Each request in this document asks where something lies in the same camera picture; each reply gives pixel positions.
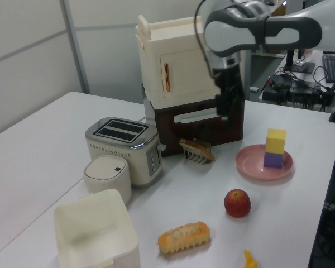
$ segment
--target pink plate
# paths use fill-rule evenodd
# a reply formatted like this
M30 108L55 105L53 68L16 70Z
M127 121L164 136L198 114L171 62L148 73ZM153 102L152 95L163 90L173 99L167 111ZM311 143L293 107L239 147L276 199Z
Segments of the pink plate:
M259 180L277 180L291 172L293 159L286 151L283 154L283 167L281 169L263 167L265 150L264 144L251 145L241 149L236 156L238 170Z

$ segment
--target silver toaster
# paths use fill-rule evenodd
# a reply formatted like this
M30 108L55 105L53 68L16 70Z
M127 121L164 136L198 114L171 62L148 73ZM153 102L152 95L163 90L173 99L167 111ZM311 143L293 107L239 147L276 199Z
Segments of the silver toaster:
M91 159L100 155L115 155L127 160L131 183L147 186L162 170L157 128L127 119L107 117L85 132Z

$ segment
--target stacked blocks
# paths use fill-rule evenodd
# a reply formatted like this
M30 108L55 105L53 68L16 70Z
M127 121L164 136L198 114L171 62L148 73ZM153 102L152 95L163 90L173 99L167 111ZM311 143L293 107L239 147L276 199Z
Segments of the stacked blocks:
M283 167L285 137L285 130L268 129L263 164L265 168L281 169Z

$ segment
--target bread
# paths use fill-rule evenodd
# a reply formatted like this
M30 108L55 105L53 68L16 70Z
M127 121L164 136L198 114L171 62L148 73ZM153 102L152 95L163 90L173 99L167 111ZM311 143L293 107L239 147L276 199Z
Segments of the bread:
M215 160L214 156L206 149L206 147L202 146L197 142L180 138L178 143L183 147L184 150L187 150L191 154L199 155L202 158L205 158L210 161Z
M210 240L210 229L204 222L188 223L159 236L159 249L167 254L195 247Z

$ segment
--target red apple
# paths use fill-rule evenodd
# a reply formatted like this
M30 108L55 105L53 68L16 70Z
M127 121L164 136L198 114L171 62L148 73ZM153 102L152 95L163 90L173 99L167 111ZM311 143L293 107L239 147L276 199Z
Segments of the red apple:
M231 190L224 198L224 208L230 216L242 218L251 210L250 197L241 189Z

